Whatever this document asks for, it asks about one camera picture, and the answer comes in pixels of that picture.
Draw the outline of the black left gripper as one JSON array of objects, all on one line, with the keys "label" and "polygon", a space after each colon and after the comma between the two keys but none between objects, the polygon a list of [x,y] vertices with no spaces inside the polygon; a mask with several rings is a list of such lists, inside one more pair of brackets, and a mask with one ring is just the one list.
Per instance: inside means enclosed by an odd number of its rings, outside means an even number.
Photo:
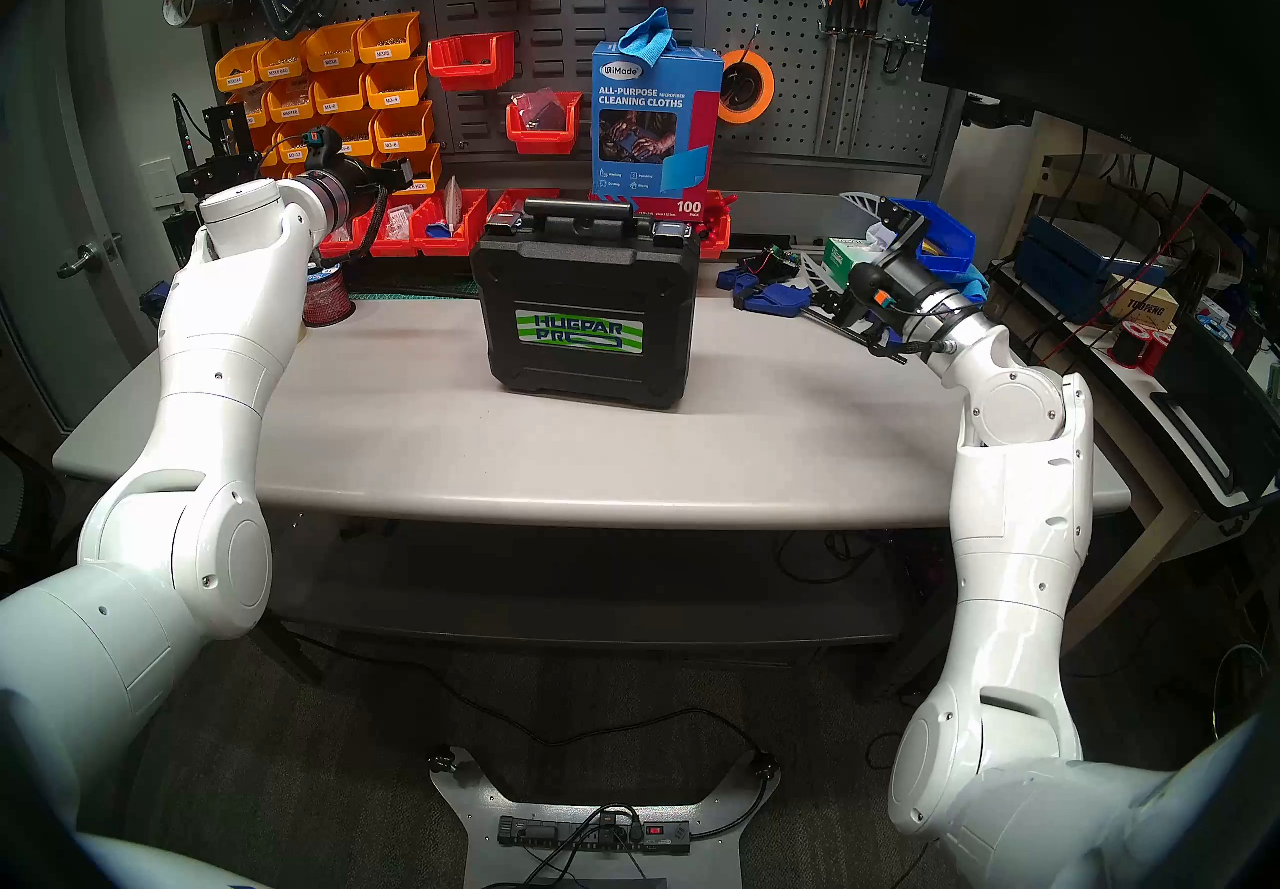
[{"label": "black left gripper", "polygon": [[381,168],[349,157],[346,142],[334,128],[305,132],[305,185],[317,196],[326,214],[326,232],[335,232],[352,217],[369,212],[380,196],[407,191],[413,182],[410,159],[392,159]]}]

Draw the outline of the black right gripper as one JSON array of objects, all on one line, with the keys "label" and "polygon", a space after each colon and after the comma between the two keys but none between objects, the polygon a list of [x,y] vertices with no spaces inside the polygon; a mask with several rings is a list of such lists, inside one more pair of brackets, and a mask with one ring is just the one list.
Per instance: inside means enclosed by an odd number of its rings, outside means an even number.
[{"label": "black right gripper", "polygon": [[[844,191],[838,194],[844,221],[849,226],[887,226],[893,240],[873,264],[858,264],[849,274],[847,290],[854,310],[870,315],[873,327],[859,336],[865,347],[938,347],[938,310],[923,310],[927,295],[938,290],[938,283],[916,255],[928,235],[928,217],[904,207],[887,196],[867,191]],[[832,278],[820,258],[799,251],[804,281],[813,294],[832,292]]]}]

